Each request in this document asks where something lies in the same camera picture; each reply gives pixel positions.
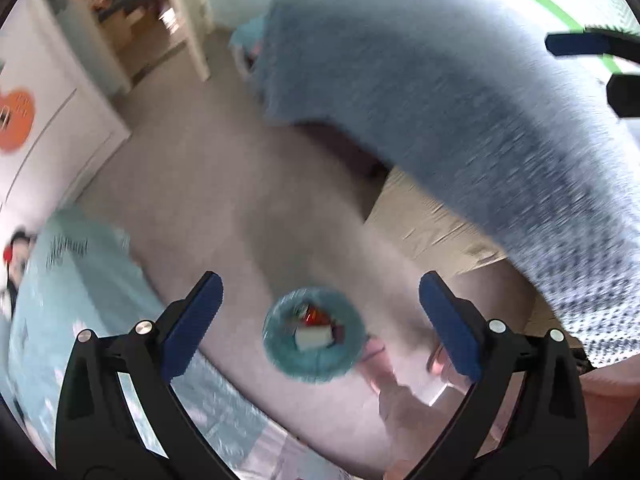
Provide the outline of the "beige paper cup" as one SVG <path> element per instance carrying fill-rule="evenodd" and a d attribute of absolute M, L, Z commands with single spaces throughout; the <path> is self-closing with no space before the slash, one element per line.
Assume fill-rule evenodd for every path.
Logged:
<path fill-rule="evenodd" d="M 294 333 L 296 348 L 301 352 L 329 348 L 334 344 L 332 326 L 302 326 Z"/>

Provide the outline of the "wooden bed frame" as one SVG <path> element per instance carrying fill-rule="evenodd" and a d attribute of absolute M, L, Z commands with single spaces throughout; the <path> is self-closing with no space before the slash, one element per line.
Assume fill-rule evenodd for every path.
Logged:
<path fill-rule="evenodd" d="M 536 336 L 562 326 L 498 245 L 425 194 L 400 169 L 390 170 L 367 224 L 420 271 L 438 272 L 485 318 L 501 318 Z"/>

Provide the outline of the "right pink slipper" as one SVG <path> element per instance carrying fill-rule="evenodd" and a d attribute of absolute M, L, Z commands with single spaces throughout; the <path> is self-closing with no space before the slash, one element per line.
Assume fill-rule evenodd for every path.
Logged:
<path fill-rule="evenodd" d="M 427 359 L 426 370 L 444 384 L 459 390 L 465 390 L 471 385 L 469 378 L 457 372 L 442 344 L 438 344 Z"/>

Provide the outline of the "teal trash bin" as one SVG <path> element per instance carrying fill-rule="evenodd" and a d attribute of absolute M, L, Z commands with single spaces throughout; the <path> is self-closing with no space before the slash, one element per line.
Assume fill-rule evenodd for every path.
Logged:
<path fill-rule="evenodd" d="M 282 296 L 262 328 L 271 363 L 302 382 L 329 382 L 359 360 L 367 330 L 357 309 L 332 288 L 306 287 Z"/>

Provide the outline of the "white wardrobe with stickers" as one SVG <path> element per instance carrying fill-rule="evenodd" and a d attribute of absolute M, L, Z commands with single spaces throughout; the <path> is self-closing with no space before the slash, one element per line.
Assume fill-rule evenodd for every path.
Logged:
<path fill-rule="evenodd" d="M 2 229 L 73 203 L 129 137 L 47 0 L 17 0 L 1 27 Z"/>

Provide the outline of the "light blue bedsheet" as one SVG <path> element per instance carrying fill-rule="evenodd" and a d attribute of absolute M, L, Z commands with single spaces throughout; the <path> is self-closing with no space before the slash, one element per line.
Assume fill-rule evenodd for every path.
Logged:
<path fill-rule="evenodd" d="M 165 309 L 131 259 L 128 234 L 61 209 L 40 230 L 17 293 L 3 373 L 35 445 L 54 456 L 55 419 L 77 335 L 120 336 Z M 346 479 L 348 472 L 248 402 L 201 353 L 171 387 L 241 479 Z"/>

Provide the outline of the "red tin can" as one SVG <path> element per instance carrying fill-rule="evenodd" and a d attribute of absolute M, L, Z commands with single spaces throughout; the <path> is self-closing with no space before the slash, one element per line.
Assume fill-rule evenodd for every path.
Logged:
<path fill-rule="evenodd" d="M 308 306 L 302 320 L 305 326 L 331 326 L 332 316 L 315 306 Z"/>

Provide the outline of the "left pink slipper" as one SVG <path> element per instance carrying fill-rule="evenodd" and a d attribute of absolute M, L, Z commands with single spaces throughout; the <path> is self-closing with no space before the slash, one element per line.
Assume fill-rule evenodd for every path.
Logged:
<path fill-rule="evenodd" d="M 356 364 L 356 371 L 375 394 L 398 385 L 385 342 L 378 336 L 368 338 Z"/>

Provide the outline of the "pink slipper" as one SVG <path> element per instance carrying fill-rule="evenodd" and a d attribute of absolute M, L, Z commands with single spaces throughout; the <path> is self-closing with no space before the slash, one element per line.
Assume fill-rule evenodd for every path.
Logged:
<path fill-rule="evenodd" d="M 444 384 L 459 390 L 465 390 L 471 385 L 469 378 L 457 372 L 442 344 L 438 344 L 427 359 L 426 370 Z"/>
<path fill-rule="evenodd" d="M 375 394 L 398 385 L 385 342 L 378 336 L 368 338 L 356 364 L 356 371 Z"/>

